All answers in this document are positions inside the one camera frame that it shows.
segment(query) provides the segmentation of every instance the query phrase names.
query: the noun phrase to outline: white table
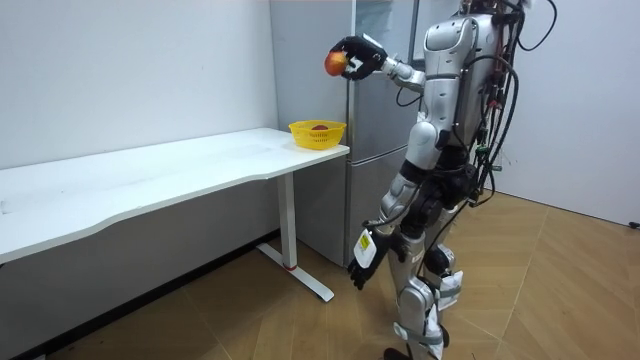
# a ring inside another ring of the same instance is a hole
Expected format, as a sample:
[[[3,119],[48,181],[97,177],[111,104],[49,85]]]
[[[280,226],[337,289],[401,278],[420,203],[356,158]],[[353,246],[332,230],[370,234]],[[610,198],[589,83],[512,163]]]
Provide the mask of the white table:
[[[258,248],[324,301],[297,267],[293,171],[349,152],[315,151],[253,129],[0,171],[0,264],[82,239],[118,221],[253,180],[277,177],[282,255]]]

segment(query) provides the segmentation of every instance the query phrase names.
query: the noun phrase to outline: refrigerator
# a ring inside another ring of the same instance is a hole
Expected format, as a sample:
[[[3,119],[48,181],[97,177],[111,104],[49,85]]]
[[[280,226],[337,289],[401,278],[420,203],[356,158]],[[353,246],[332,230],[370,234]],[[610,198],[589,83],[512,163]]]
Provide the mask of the refrigerator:
[[[418,103],[396,104],[399,88],[382,73],[358,82],[329,77],[328,50],[349,34],[373,34],[390,56],[410,56],[414,2],[271,1],[279,126],[324,119],[347,123],[346,157],[294,173],[296,230],[304,242],[346,266],[362,232],[398,173]],[[400,103],[419,94],[403,90]]]

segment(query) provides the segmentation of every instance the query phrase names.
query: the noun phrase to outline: floor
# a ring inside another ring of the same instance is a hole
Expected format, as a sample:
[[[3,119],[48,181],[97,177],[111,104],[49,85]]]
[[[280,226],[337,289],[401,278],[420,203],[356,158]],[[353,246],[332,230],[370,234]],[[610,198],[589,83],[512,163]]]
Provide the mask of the floor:
[[[465,210],[447,244],[464,270],[445,360],[637,359],[640,231],[498,195]],[[71,359],[374,360],[389,346],[384,266],[357,291],[300,246],[336,294],[322,303],[253,251],[50,356]]]

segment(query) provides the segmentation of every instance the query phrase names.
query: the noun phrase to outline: apple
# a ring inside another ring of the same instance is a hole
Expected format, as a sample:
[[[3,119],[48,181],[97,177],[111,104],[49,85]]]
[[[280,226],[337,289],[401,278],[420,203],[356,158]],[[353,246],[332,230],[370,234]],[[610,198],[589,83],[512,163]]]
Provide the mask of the apple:
[[[349,61],[342,51],[332,51],[324,59],[324,69],[331,76],[338,76],[347,68]]]

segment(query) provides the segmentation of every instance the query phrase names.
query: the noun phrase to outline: plastic basket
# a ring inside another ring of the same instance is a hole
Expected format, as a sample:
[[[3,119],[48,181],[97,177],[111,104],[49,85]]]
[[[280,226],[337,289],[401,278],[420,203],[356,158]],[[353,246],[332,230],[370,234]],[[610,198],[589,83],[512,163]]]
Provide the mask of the plastic basket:
[[[318,125],[324,125],[329,129],[312,130]],[[289,125],[296,144],[314,150],[324,150],[338,145],[346,127],[346,124],[326,120],[298,121]]]

